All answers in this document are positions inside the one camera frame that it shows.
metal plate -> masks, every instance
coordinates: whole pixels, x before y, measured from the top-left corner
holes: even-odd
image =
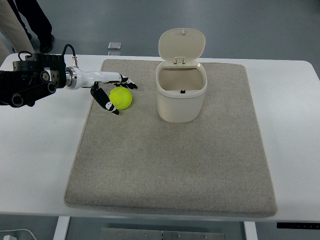
[[[225,240],[223,233],[102,228],[100,240]]]
[[[161,240],[162,231],[125,229],[125,228],[102,228],[100,240]]]

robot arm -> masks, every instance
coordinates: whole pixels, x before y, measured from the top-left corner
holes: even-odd
[[[66,67],[64,55],[67,47],[73,52],[73,66]],[[25,60],[13,62],[13,71],[0,71],[0,105],[19,108],[24,105],[32,107],[39,99],[56,92],[58,88],[67,87],[76,90],[91,88],[91,95],[100,106],[114,114],[119,111],[111,103],[101,84],[113,84],[125,88],[137,89],[137,85],[128,77],[117,72],[84,72],[77,66],[74,48],[67,44],[62,55],[34,53]]]

person's leg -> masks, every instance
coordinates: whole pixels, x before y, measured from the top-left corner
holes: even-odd
[[[20,14],[19,14],[19,12],[18,12],[18,9],[17,9],[17,6],[16,6],[14,0],[7,0],[7,1],[8,1],[8,3],[9,3],[9,5],[10,5],[11,9],[13,10],[16,18],[18,19],[18,21],[20,22],[21,26],[23,27],[26,35],[28,36],[29,39],[31,39],[32,36],[31,36],[31,34],[28,32],[24,21],[22,21],[21,16],[20,16]]]
[[[2,40],[0,39],[0,66],[5,61],[6,57],[10,55],[8,48],[4,45]]]
[[[40,43],[51,42],[52,26],[37,0],[15,0],[18,11],[26,18]]]
[[[7,0],[0,0],[0,31],[17,53],[21,51],[35,52]]]

black pants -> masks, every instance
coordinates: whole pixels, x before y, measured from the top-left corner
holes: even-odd
[[[40,43],[51,42],[52,26],[37,0],[15,0],[15,3],[14,0],[7,1],[26,32],[26,25],[22,21],[19,12],[26,18],[31,30],[37,35]]]

bin hinge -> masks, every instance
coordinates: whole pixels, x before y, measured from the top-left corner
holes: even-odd
[[[173,64],[186,64],[186,61],[185,61],[185,57],[184,56],[176,56],[175,58],[174,58],[174,62],[173,62]]]

